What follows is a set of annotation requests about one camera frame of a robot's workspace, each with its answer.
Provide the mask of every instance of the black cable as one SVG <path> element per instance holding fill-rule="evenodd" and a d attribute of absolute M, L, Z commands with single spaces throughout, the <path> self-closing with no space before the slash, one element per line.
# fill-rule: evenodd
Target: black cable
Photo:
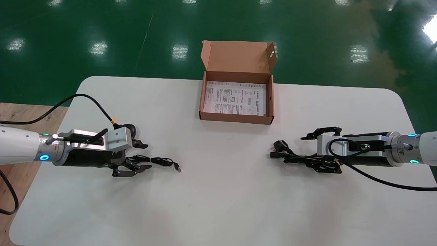
<path fill-rule="evenodd" d="M 18 210 L 18 197 L 17 194 L 15 193 L 14 189 L 12 188 L 12 185 L 9 183 L 9 180 L 7 180 L 6 175 L 0 170 L 0 176 L 1 178 L 4 180 L 6 186 L 9 188 L 9 191 L 14 199 L 14 203 L 15 203 L 15 208 L 12 211 L 6 211 L 3 209 L 0 209 L 0 214 L 7 214 L 7 215 L 11 215 L 11 214 L 15 214 Z"/>
<path fill-rule="evenodd" d="M 90 99 L 91 101 L 93 101 L 97 107 L 99 107 L 99 109 L 102 111 L 102 113 L 106 116 L 106 118 L 108 118 L 109 121 L 111 121 L 112 123 L 112 118 L 108 115 L 108 113 L 106 113 L 106 111 L 103 109 L 103 107 L 100 105 L 100 103 L 98 103 L 94 98 L 92 98 L 91 96 L 88 96 L 86 94 L 74 94 L 71 95 L 69 97 L 67 97 L 66 99 L 60 101 L 58 104 L 56 104 L 55 106 L 53 106 L 49 111 L 45 112 L 45 114 L 41 115 L 39 118 L 36 118 L 34 120 L 31 121 L 5 121 L 5 120 L 0 120 L 0 124 L 9 124 L 9 125 L 29 125 L 29 124 L 33 124 L 35 122 L 38 122 L 40 120 L 42 120 L 43 118 L 45 118 L 47 115 L 49 115 L 51 112 L 53 112 L 55 109 L 57 109 L 59 106 L 61 106 L 62 104 L 64 104 L 65 102 L 67 102 L 68 100 L 71 100 L 75 97 L 86 97 L 88 99 Z"/>
<path fill-rule="evenodd" d="M 144 155 L 134 155 L 131 157 L 126 157 L 126 159 L 132 161 L 132 163 L 134 164 L 138 164 L 140 162 L 151 162 L 151 163 L 155 163 L 161 166 L 166 166 L 169 167 L 171 165 L 174 166 L 174 168 L 180 172 L 180 166 L 177 162 L 174 162 L 172 159 L 170 158 L 161 158 L 161 157 L 147 157 Z"/>
<path fill-rule="evenodd" d="M 361 171 L 360 169 L 358 169 L 358 168 L 352 166 L 351 164 L 347 164 L 347 163 L 345 163 L 345 162 L 342 162 L 342 163 L 343 163 L 344 165 L 346 165 L 346 166 L 352 168 L 352 170 L 358 172 L 359 174 L 363 175 L 363 176 L 366 177 L 366 178 L 369 178 L 369 179 L 371 179 L 371 180 L 373 180 L 373 181 L 376 181 L 376 182 L 378 182 L 378 183 L 385 184 L 385 185 L 388 185 L 388 186 L 391 186 L 391 187 L 395 187 L 395 188 L 399 188 L 399 189 L 404 189 L 404 190 L 437 191 L 437 187 L 415 187 L 415 186 L 406 186 L 406 185 L 399 185 L 399 184 L 395 184 L 395 183 L 390 183 L 390 182 L 387 182 L 387 181 L 384 181 L 384 180 L 381 180 L 381 179 L 375 178 L 374 176 L 369 175 L 369 174 L 367 174 L 367 173 Z"/>
<path fill-rule="evenodd" d="M 336 139 L 330 141 L 329 144 L 328 144 L 328 151 L 329 151 L 329 153 L 331 153 L 333 156 L 337 157 L 338 159 L 340 159 L 340 158 L 354 157 L 354 156 L 361 155 L 361 154 L 364 154 L 364 153 L 366 153 L 366 152 L 371 151 L 371 149 L 369 148 L 369 149 L 367 149 L 367 150 L 363 150 L 363 151 L 360 151 L 360 152 L 357 152 L 357 153 L 354 153 L 354 154 L 351 154 L 351 155 L 337 155 L 337 154 L 335 154 L 335 153 L 332 151 L 332 149 L 331 149 L 332 144 L 335 143 L 335 142 L 349 142 L 349 143 L 356 143 L 356 144 L 358 144 L 358 145 L 361 145 L 361 144 L 360 144 L 360 143 L 357 143 L 357 142 L 355 142 L 355 141 L 353 141 L 353 140 L 345 139 L 345 138 L 336 138 Z"/>
<path fill-rule="evenodd" d="M 357 153 L 354 153 L 354 154 L 351 154 L 351 155 L 337 155 L 337 154 L 335 154 L 335 153 L 332 151 L 331 146 L 332 146 L 333 143 L 335 143 L 335 142 L 340 142 L 340 141 L 345 141 L 345 142 L 349 142 L 349 143 L 355 143 L 355 144 L 358 144 L 358 145 L 361 145 L 361 144 L 358 143 L 358 142 L 356 142 L 356 141 L 350 140 L 350 139 L 337 138 L 337 139 L 334 139 L 334 140 L 330 141 L 330 143 L 328 144 L 328 151 L 329 151 L 329 152 L 330 152 L 334 157 L 338 158 L 338 159 L 341 161 L 341 163 L 343 163 L 344 165 L 350 167 L 352 170 L 358 172 L 359 174 L 363 175 L 364 177 L 369 178 L 369 179 L 371 179 L 371 180 L 373 180 L 373 181 L 376 181 L 376 182 L 378 182 L 378 183 L 381 183 L 381 184 L 385 184 L 385 185 L 388 185 L 388 186 L 391 186 L 391 187 L 400 188 L 400 189 L 404 189 L 404 190 L 437 191 L 437 187 L 415 187 L 415 186 L 406 186 L 406 185 L 399 185 L 399 184 L 391 183 L 391 182 L 388 182 L 388 181 L 384 181 L 384 180 L 382 180 L 382 179 L 378 179 L 378 178 L 376 178 L 376 177 L 374 177 L 374 176 L 372 176 L 372 175 L 370 175 L 370 174 L 367 174 L 367 173 L 361 171 L 360 169 L 354 167 L 353 165 L 346 163 L 346 162 L 343 161 L 342 159 L 343 159 L 343 158 L 354 157 L 354 156 L 357 156 L 357 155 L 360 155 L 360 154 L 363 154 L 363 153 L 369 152 L 369 151 L 371 151 L 372 149 L 369 148 L 369 149 L 367 149 L 367 150 L 360 151 L 360 152 L 357 152 Z M 387 149 L 387 148 L 391 148 L 391 146 L 390 146 L 390 145 L 386 145 L 386 146 L 384 146 L 384 149 Z"/>

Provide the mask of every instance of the coiled black cable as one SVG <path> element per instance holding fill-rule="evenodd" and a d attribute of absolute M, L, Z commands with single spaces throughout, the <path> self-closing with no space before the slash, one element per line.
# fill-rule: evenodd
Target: coiled black cable
<path fill-rule="evenodd" d="M 174 166 L 174 168 L 180 172 L 180 166 L 177 162 L 174 162 L 172 159 L 170 158 L 161 158 L 161 157 L 147 157 L 144 155 L 134 155 L 131 157 L 126 157 L 126 159 L 132 161 L 132 163 L 134 164 L 138 164 L 140 162 L 151 162 L 151 163 L 155 163 L 161 166 L 166 166 L 169 167 L 171 165 Z"/>

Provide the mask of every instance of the green floor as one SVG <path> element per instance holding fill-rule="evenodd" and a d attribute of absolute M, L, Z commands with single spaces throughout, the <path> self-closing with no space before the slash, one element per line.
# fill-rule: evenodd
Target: green floor
<path fill-rule="evenodd" d="M 436 131 L 436 14 L 436 0 L 3 0 L 0 102 L 53 105 L 93 75 L 201 79 L 202 40 L 275 41 L 276 83 L 387 88 Z"/>

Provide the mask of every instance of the box flap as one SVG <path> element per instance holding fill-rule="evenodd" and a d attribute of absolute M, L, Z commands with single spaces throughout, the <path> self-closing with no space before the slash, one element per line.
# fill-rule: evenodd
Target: box flap
<path fill-rule="evenodd" d="M 274 42 L 204 40 L 201 58 L 207 71 L 220 72 L 271 74 L 276 63 Z"/>

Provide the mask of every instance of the cardboard box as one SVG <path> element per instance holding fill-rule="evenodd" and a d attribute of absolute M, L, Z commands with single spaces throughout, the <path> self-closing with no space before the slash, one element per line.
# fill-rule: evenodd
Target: cardboard box
<path fill-rule="evenodd" d="M 200 97 L 202 120 L 272 124 L 274 118 L 273 75 L 276 63 L 274 42 L 203 41 L 201 53 L 206 71 Z M 208 81 L 266 84 L 266 116 L 204 112 Z"/>

